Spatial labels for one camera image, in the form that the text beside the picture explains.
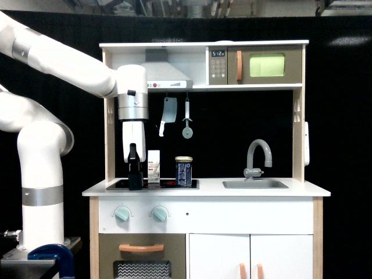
blue label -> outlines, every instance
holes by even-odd
[[[176,163],[176,184],[188,186],[192,184],[191,178],[192,166],[190,162]]]

hanging utensil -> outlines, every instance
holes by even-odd
[[[185,119],[182,121],[186,121],[186,127],[182,130],[182,135],[184,136],[184,138],[189,139],[192,137],[193,132],[192,129],[188,126],[188,122],[192,121],[190,119],[190,102],[188,99],[188,94],[185,101]]]
[[[159,136],[164,137],[164,125],[165,123],[173,123],[176,120],[177,115],[177,98],[164,98],[164,111],[162,121],[160,122]]]

digital display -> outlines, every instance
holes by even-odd
[[[212,57],[224,57],[225,51],[212,51]]]

oven window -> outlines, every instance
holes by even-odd
[[[113,265],[115,279],[171,279],[169,260],[116,260]]]

oven handle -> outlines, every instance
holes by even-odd
[[[119,245],[122,252],[157,252],[164,250],[164,244],[155,244],[152,246],[130,246],[129,244]]]

